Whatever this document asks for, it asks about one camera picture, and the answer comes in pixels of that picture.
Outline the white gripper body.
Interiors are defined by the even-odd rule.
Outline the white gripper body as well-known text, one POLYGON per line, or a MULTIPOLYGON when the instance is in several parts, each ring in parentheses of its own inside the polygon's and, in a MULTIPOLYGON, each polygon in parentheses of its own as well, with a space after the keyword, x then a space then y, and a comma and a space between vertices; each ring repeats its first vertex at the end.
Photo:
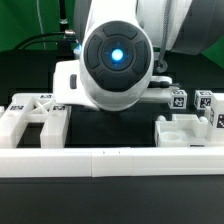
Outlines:
POLYGON ((79 60, 58 62, 53 76, 53 96, 57 104, 83 105, 92 109, 125 110, 137 102, 168 103, 174 86, 149 88, 149 82, 172 82, 165 76, 153 76, 149 68, 144 77, 129 90, 111 92, 102 89, 79 60))

